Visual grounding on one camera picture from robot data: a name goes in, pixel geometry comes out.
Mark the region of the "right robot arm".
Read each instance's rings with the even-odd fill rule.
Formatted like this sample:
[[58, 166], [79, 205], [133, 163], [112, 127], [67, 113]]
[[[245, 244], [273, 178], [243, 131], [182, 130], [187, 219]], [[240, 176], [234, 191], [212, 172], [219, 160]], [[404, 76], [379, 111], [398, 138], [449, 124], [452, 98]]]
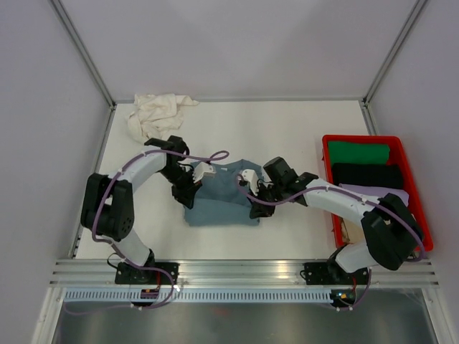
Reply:
[[239, 177], [240, 186], [249, 186], [250, 218], [269, 218], [277, 206], [294, 203], [335, 214], [363, 231], [363, 239], [330, 256], [327, 273], [332, 281], [343, 283], [358, 269], [376, 265], [395, 271], [424, 257], [422, 229], [397, 195], [370, 196], [335, 186], [313, 173], [297, 174], [281, 157], [263, 169], [267, 181], [250, 169]]

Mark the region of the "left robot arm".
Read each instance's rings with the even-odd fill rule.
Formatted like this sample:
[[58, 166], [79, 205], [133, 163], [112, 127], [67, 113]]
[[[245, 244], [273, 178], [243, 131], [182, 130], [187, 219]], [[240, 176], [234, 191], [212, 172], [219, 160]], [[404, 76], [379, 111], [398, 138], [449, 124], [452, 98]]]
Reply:
[[174, 199], [192, 209], [202, 183], [194, 179], [192, 169], [181, 165], [189, 155], [182, 138], [152, 138], [144, 148], [145, 151], [132, 157], [116, 172], [89, 176], [80, 222], [91, 231], [95, 242], [111, 245], [115, 253], [132, 266], [131, 274], [135, 279], [148, 284], [156, 277], [155, 257], [134, 230], [134, 193], [152, 175], [160, 173], [171, 184]]

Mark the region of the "cream white t-shirt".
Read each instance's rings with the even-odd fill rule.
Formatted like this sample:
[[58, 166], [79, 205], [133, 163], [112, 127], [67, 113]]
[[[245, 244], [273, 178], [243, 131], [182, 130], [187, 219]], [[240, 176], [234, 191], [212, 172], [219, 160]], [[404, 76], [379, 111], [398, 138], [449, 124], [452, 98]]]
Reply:
[[184, 122], [184, 108], [197, 106], [198, 101], [188, 95], [135, 95], [134, 111], [126, 116], [128, 134], [139, 143], [151, 138], [164, 139], [171, 130], [178, 130]]

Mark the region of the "blue-grey t-shirt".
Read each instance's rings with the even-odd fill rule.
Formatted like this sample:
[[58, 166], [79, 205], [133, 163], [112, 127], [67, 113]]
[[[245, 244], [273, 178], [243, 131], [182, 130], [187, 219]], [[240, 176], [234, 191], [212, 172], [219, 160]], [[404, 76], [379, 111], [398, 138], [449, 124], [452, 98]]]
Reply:
[[251, 203], [238, 190], [236, 177], [246, 169], [254, 170], [261, 177], [261, 166], [239, 160], [213, 167], [216, 173], [202, 179], [193, 208], [184, 209], [184, 221], [189, 226], [258, 226], [260, 220], [250, 218]]

